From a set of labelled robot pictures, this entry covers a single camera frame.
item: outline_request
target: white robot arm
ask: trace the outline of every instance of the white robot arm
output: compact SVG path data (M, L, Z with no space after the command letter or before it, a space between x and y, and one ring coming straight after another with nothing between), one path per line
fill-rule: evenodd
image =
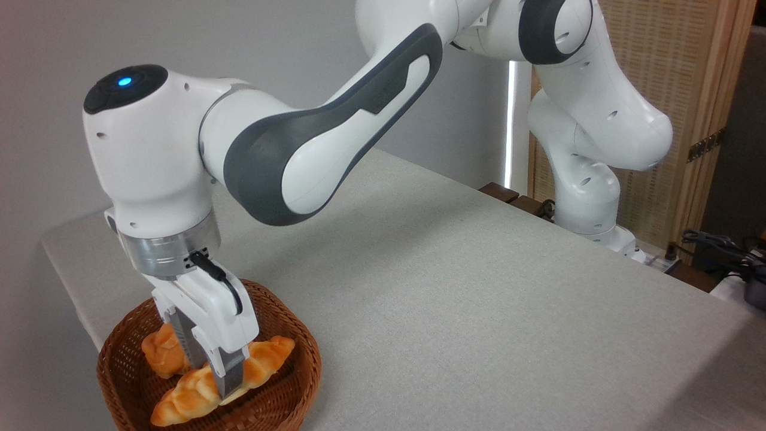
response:
M572 125L572 136L580 130L578 151L620 157L602 140L602 125L586 121L603 105L589 89L610 90L596 82L578 93L563 81L580 70L573 64L608 47L603 38L603 46L583 46L593 40L596 12L588 0L358 0L358 30L371 60L325 104L308 110L243 81L187 77L155 65L121 69L91 89L83 121L101 186L114 204L107 220L134 267L155 286L157 308L192 365L210 361L223 398L241 384L245 347L258 326L242 284L210 259L221 241L212 184L224 184L263 223L308 219L425 90L452 41L559 67L544 85L560 108L546 112ZM560 31L567 36L554 36Z
M643 261L635 237L617 225L620 184L609 166L652 169L669 151L673 128L617 65L598 2L497 0L487 21L454 43L535 65L542 90L529 128L553 170L556 224Z

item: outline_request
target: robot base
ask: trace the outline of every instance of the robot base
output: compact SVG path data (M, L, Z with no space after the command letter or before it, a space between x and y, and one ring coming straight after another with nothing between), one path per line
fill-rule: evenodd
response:
M627 256L634 261L645 263L647 260L647 254L642 252L638 247L635 235L618 225L604 233L582 236L609 248L613 252Z

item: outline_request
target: brown wicker basket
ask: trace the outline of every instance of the brown wicker basket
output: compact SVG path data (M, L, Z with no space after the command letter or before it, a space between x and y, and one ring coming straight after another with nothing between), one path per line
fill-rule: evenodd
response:
M276 296L265 287L242 280L255 313L260 334L256 340L282 335L296 346L282 368L262 387L213 413L187 423L159 428L149 423L154 406L175 386L180 376L158 377L141 351L141 341L162 325L154 301L149 299L128 313L106 339L97 374L106 406L121 431L299 429L319 389L322 361L314 337Z

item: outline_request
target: gray tablecloth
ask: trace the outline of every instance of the gray tablecloth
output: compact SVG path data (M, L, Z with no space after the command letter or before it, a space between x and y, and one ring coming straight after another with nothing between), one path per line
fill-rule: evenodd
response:
M766 324L476 190L373 150L299 225L214 199L319 343L304 429L766 429ZM97 347L150 296L101 214L44 246Z

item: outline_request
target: bread roll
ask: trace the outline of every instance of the bread roll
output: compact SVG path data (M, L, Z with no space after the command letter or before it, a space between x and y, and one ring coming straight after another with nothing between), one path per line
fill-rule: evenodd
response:
M152 370L163 379L183 374L192 368L171 324L163 324L159 331L144 338L141 350Z
M210 365L192 370L178 381L175 388L162 396L152 413L152 425L169 426L203 417L244 395L248 390L266 383L284 364L295 341L275 336L269 341L253 341L248 344L250 357L244 361L242 387L226 400L221 400Z

